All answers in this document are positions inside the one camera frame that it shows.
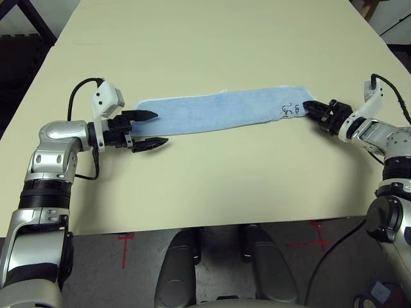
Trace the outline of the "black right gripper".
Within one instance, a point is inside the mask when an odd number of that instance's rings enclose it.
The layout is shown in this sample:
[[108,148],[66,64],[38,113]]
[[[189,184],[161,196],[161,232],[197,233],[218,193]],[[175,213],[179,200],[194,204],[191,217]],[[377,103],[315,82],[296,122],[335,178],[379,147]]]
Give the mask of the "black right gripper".
[[349,105],[335,99],[332,99],[328,105],[309,100],[303,103],[303,107],[310,119],[320,119],[319,127],[325,133],[339,133],[344,121],[352,114]]

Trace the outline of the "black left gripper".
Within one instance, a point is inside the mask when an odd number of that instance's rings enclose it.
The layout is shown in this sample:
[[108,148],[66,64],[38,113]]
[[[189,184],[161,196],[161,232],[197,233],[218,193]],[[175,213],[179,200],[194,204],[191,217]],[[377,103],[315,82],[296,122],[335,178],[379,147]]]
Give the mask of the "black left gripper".
[[107,119],[103,122],[103,140],[106,146],[116,148],[132,148],[133,153],[149,151],[168,142],[167,138],[151,137],[142,141],[133,140],[131,138],[131,121],[148,121],[157,117],[155,112],[149,110],[124,110],[120,115],[116,115],[113,119]]

